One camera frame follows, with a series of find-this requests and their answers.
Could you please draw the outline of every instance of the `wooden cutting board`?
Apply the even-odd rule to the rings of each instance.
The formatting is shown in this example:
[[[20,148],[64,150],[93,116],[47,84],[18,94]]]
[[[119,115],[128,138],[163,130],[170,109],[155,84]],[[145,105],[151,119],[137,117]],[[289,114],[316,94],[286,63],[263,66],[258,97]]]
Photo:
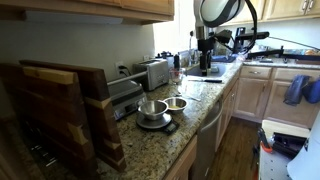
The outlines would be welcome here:
[[[99,179],[76,73],[0,64],[0,77],[21,124],[79,179]]]
[[[20,60],[20,64],[78,74],[96,154],[117,171],[124,171],[126,162],[104,71],[32,60]]]

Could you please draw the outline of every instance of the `window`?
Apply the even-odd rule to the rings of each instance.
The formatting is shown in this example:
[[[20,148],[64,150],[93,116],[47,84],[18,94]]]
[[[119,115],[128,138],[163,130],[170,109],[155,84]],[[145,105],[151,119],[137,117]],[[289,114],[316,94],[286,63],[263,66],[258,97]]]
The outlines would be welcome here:
[[[175,0],[174,21],[153,25],[155,52],[177,53],[189,49],[190,31],[195,29],[193,0]],[[192,48],[196,38],[192,38]]]

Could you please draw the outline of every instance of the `sink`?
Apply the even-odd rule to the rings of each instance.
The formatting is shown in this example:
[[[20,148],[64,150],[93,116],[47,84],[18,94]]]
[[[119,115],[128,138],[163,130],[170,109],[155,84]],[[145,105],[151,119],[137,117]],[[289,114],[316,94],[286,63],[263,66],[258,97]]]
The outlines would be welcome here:
[[[207,77],[221,77],[226,72],[227,65],[222,63],[211,63],[211,71],[207,73]],[[200,65],[196,65],[186,71],[187,76],[202,76]]]

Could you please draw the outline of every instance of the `metal bowl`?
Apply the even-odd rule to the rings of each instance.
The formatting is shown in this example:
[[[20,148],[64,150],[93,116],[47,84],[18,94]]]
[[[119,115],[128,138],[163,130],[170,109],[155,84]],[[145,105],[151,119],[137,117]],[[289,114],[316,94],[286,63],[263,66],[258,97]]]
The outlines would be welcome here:
[[[163,101],[147,101],[139,106],[138,111],[149,120],[158,120],[168,110],[168,104]]]
[[[165,99],[164,102],[168,104],[168,111],[172,114],[181,113],[187,106],[187,101],[180,97],[171,97]]]

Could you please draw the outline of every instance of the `toaster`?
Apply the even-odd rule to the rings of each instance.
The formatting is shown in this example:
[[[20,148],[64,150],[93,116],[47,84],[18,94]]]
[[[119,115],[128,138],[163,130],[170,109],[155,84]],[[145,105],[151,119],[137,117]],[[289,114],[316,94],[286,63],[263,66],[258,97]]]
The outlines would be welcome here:
[[[147,77],[140,80],[142,87],[146,91],[152,91],[155,88],[169,82],[169,67],[166,60],[152,59],[133,64],[133,72],[147,72]]]

